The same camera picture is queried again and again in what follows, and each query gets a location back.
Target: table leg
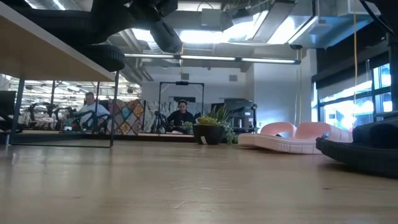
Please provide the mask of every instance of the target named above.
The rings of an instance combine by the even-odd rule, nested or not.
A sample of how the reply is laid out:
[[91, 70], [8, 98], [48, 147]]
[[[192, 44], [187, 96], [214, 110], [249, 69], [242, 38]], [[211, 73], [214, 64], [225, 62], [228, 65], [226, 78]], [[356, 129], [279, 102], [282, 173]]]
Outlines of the table leg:
[[12, 128], [11, 128], [11, 135], [10, 135], [11, 144], [14, 143], [16, 134], [17, 134], [16, 131], [18, 128], [19, 110], [21, 108], [22, 95], [24, 94], [24, 87], [25, 87], [25, 80], [20, 79], [19, 86], [18, 86], [17, 101], [15, 103], [15, 108], [14, 108], [14, 116], [12, 117]]
[[113, 96], [113, 107], [112, 107], [112, 125], [111, 125], [111, 144], [110, 147], [113, 147], [114, 141], [114, 119], [115, 119], [115, 108], [118, 102], [118, 86], [119, 86], [119, 71], [116, 72], [116, 77], [114, 79], [114, 96]]

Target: computer monitor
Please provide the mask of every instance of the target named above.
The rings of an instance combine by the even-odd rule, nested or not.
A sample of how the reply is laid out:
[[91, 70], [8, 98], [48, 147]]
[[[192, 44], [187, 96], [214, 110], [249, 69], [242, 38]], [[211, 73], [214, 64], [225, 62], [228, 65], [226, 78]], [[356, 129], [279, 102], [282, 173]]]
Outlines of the computer monitor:
[[14, 115], [16, 91], [0, 91], [0, 110], [2, 114]]

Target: fluorescent light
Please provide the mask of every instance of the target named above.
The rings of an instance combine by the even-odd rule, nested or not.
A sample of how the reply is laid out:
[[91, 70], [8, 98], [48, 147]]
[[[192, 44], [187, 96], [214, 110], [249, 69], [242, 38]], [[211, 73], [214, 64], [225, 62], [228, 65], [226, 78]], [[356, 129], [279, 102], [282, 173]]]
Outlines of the fluorescent light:
[[305, 31], [307, 31], [307, 29], [310, 28], [312, 24], [314, 24], [317, 20], [318, 20], [317, 16], [312, 18], [311, 21], [307, 25], [305, 25], [302, 29], [300, 29], [295, 35], [293, 35], [293, 37], [290, 38], [287, 41], [287, 43], [292, 44], [293, 42], [295, 42], [297, 38], [299, 38]]
[[262, 11], [261, 13], [257, 13], [253, 16], [253, 20], [254, 25], [251, 28], [251, 30], [248, 32], [248, 34], [246, 35], [246, 40], [251, 40], [253, 39], [254, 35], [257, 33], [257, 31], [259, 30], [261, 24], [264, 22], [264, 20], [266, 19], [268, 15], [268, 10], [266, 11]]
[[217, 56], [201, 56], [201, 55], [156, 55], [156, 54], [125, 54], [126, 57], [137, 58], [160, 58], [172, 59], [175, 56], [184, 60], [215, 60], [215, 61], [229, 61], [229, 62], [254, 62], [254, 63], [285, 63], [296, 64], [296, 60], [274, 59], [274, 58], [235, 58], [235, 57], [217, 57]]
[[214, 57], [214, 56], [196, 56], [196, 55], [181, 55], [181, 59], [235, 61], [234, 57]]
[[124, 54], [126, 57], [135, 58], [160, 58], [160, 59], [173, 59], [174, 55], [167, 54]]
[[273, 58], [242, 58], [242, 62], [254, 63], [290, 63], [295, 64], [295, 60], [273, 59]]
[[217, 44], [222, 37], [222, 32], [204, 30], [184, 30], [180, 34], [181, 41], [188, 44]]

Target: potted plant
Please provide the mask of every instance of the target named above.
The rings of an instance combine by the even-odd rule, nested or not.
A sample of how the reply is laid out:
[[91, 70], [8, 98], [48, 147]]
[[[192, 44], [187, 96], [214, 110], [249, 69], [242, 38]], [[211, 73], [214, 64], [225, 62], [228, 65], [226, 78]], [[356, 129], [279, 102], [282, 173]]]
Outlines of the potted plant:
[[218, 109], [214, 107], [206, 116], [198, 118], [198, 123], [193, 126], [193, 135], [196, 142], [217, 145], [226, 133], [228, 143], [233, 143], [235, 138], [232, 136], [234, 136], [234, 133], [226, 122], [228, 117], [229, 111], [224, 105]]

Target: rope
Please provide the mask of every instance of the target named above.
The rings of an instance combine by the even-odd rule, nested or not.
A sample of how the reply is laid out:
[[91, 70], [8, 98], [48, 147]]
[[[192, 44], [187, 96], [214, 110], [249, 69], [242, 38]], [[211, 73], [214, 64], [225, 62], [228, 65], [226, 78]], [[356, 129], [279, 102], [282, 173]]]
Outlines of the rope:
[[[300, 49], [300, 61], [303, 60], [303, 49]], [[301, 124], [301, 108], [302, 108], [302, 95], [303, 95], [303, 69], [300, 64], [300, 111], [298, 112], [298, 124]]]
[[354, 86], [354, 105], [356, 104], [356, 84], [358, 81], [358, 53], [357, 53], [357, 33], [356, 33], [356, 1], [354, 1], [354, 67], [355, 67], [355, 86]]
[[[184, 53], [184, 43], [182, 44], [182, 46], [181, 46], [181, 55]], [[181, 67], [181, 69], [180, 69], [180, 75], [182, 75], [184, 72], [182, 71], [182, 63], [183, 63], [183, 61], [182, 61], [182, 59], [180, 59], [180, 67]]]

